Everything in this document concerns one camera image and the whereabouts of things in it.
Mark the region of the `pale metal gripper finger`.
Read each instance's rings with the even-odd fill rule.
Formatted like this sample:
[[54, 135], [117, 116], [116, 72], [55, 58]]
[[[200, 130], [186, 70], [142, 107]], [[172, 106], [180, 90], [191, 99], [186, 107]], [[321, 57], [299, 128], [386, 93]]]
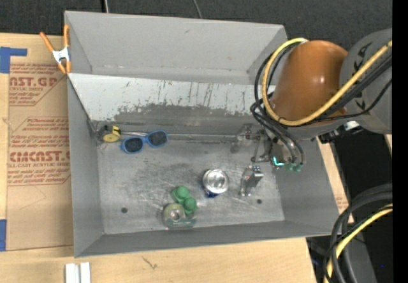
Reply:
[[251, 170], [251, 175], [249, 177], [249, 193], [251, 193], [259, 182], [264, 177], [264, 173], [261, 171], [259, 166], [253, 166]]
[[241, 196], [249, 196], [252, 189], [252, 175], [253, 167], [248, 166], [242, 173], [241, 182], [240, 182], [240, 194]]

